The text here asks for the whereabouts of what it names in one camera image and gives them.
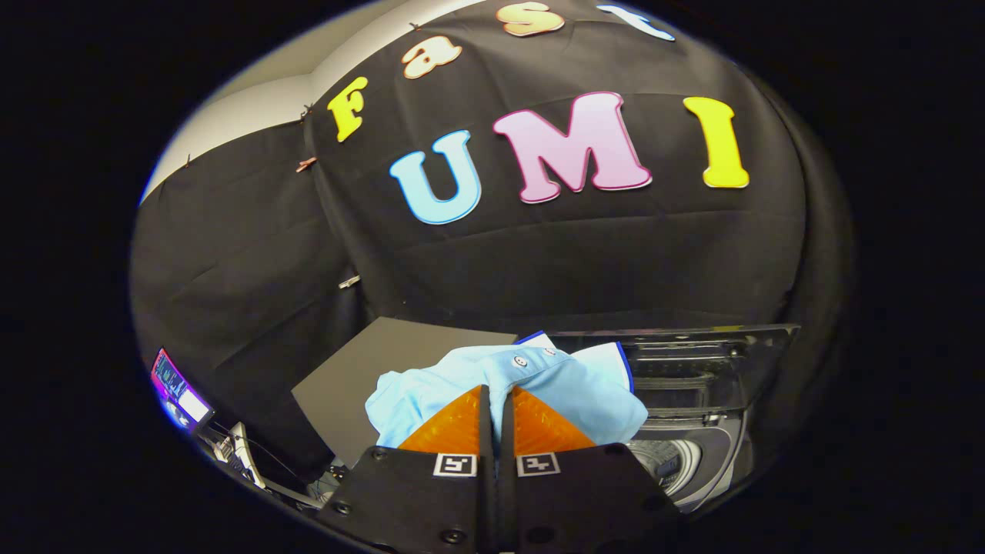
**light blue shirt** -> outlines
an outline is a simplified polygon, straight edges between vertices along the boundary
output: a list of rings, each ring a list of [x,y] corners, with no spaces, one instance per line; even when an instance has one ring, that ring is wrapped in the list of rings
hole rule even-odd
[[[380,376],[376,392],[366,401],[366,414],[380,434],[377,444],[397,448],[449,402],[486,384],[498,446],[506,395],[520,385],[595,444],[625,443],[646,420],[646,408],[627,389],[625,379],[614,379],[613,374],[554,348],[457,348],[430,368]]]

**cable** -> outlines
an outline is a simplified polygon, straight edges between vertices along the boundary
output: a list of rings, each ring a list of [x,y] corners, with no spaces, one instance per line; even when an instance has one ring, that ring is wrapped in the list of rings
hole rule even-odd
[[[272,454],[272,453],[271,453],[271,452],[270,452],[269,450],[267,450],[267,449],[265,449],[265,448],[264,448],[264,446],[263,446],[263,445],[261,445],[260,443],[257,443],[256,441],[254,441],[254,440],[252,440],[252,439],[250,439],[250,438],[248,438],[248,437],[241,437],[241,436],[239,436],[239,435],[235,435],[235,434],[234,434],[234,433],[233,433],[232,431],[230,431],[229,429],[226,429],[226,428],[225,428],[225,427],[223,427],[222,425],[219,425],[219,428],[220,428],[220,429],[222,429],[223,431],[225,431],[225,432],[226,432],[226,433],[227,433],[227,434],[228,434],[228,435],[229,435],[230,437],[233,437],[234,439],[245,439],[245,440],[247,440],[247,441],[249,441],[249,442],[251,442],[251,443],[253,443],[253,444],[254,444],[254,445],[256,445],[257,447],[260,447],[260,449],[261,449],[261,450],[263,450],[263,451],[265,451],[265,452],[267,453],[267,455],[269,455],[270,457],[272,457],[272,458],[274,458],[274,460],[275,460],[275,461],[277,461],[277,463],[280,463],[280,464],[281,464],[281,465],[282,465],[282,466],[283,466],[283,467],[284,467],[284,468],[285,468],[285,469],[286,469],[286,470],[288,471],[288,473],[290,473],[291,475],[293,475],[293,476],[295,477],[295,479],[297,479],[298,481],[300,481],[300,482],[302,482],[302,483],[304,482],[304,480],[303,480],[303,479],[301,479],[300,477],[298,477],[298,476],[297,476],[297,474],[296,474],[296,473],[294,473],[294,472],[293,472],[293,471],[292,471],[292,470],[291,470],[291,469],[290,469],[290,468],[288,467],[288,465],[287,465],[287,464],[285,464],[285,463],[283,463],[282,461],[280,461],[280,459],[279,459],[279,458],[277,458],[277,457],[276,457],[275,455],[273,455],[273,454]]]

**white wall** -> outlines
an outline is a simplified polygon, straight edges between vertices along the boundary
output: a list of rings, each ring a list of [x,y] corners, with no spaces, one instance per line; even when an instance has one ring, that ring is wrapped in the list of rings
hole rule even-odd
[[[311,73],[255,85],[202,106],[171,138],[148,180],[141,201],[168,175],[184,166],[189,155],[194,160],[230,140],[273,125],[298,120],[306,104],[318,100],[373,52],[412,32],[414,29],[411,22],[422,25],[448,12],[482,1],[410,0],[366,25],[329,53]],[[303,39],[303,36],[299,37],[292,43]],[[280,54],[280,59],[284,59],[287,47],[285,45],[265,59],[274,54]],[[247,69],[237,77],[241,78],[249,72],[250,69]]]

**screw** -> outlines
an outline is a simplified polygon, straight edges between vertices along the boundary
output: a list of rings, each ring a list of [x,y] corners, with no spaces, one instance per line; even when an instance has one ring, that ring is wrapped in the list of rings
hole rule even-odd
[[[454,529],[445,529],[441,532],[441,540],[448,544],[458,544],[465,540],[465,533]]]

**blue letter u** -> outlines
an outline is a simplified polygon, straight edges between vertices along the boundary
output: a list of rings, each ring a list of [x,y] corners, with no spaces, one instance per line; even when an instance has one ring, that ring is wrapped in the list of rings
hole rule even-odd
[[[431,191],[424,171],[424,152],[412,152],[390,166],[390,174],[400,182],[414,217],[429,225],[444,225],[462,219],[479,204],[482,186],[465,147],[469,137],[469,131],[463,129],[444,135],[431,146],[444,155],[458,185],[458,191],[447,200],[438,200]]]

